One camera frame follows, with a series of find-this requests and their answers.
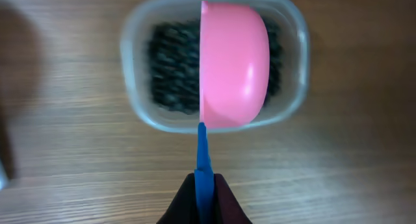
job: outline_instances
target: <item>wooden surface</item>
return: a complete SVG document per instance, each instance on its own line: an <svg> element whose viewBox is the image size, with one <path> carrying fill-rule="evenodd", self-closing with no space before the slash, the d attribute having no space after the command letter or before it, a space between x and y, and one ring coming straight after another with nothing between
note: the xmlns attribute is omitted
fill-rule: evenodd
<svg viewBox="0 0 416 224"><path fill-rule="evenodd" d="M145 0L2 0L0 223L155 223L195 166L196 136L156 131L118 52ZM254 223L416 223L416 0L292 0L311 87L287 121L210 135Z"/></svg>

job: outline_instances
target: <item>wood grain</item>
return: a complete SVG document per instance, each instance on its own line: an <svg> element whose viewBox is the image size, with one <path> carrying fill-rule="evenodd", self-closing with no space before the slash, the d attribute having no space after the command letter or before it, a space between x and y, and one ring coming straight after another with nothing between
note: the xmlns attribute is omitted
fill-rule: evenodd
<svg viewBox="0 0 416 224"><path fill-rule="evenodd" d="M147 126L125 94L119 33L143 1L0 1L0 223L155 223L193 170L196 137ZM211 135L214 170L254 223L416 223L416 0L292 1L307 100Z"/></svg>

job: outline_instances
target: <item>pink bowl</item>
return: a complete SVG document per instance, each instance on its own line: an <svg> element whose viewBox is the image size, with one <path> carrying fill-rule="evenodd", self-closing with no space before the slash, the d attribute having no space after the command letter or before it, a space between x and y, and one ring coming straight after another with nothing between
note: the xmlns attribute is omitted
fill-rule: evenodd
<svg viewBox="0 0 416 224"><path fill-rule="evenodd" d="M265 100L269 48L260 15L248 6L202 2L200 121L208 129L251 122Z"/></svg>

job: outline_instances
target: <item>blue handle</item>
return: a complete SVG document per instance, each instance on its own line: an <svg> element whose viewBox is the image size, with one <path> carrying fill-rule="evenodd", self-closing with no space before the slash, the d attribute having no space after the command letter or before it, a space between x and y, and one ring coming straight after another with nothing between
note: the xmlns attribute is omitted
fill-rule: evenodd
<svg viewBox="0 0 416 224"><path fill-rule="evenodd" d="M196 206L200 223L211 223L214 199L214 171L209 157L207 127L204 123L198 125L198 152L195 169Z"/></svg>

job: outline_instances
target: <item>plastic container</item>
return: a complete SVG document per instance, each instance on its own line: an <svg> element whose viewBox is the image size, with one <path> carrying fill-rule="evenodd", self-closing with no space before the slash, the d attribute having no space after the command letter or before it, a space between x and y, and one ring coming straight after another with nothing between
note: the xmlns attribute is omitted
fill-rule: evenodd
<svg viewBox="0 0 416 224"><path fill-rule="evenodd" d="M127 93L136 114L152 127L177 133L196 134L199 114L169 112L153 104L147 65L148 42L153 26L161 22L200 18L203 0L149 0L128 17L122 33L121 53ZM248 125L209 132L231 132L268 125L289 117L305 99L309 79L309 35L300 11L289 0L206 0L250 5L260 15L281 27L284 49L281 92Z"/></svg>

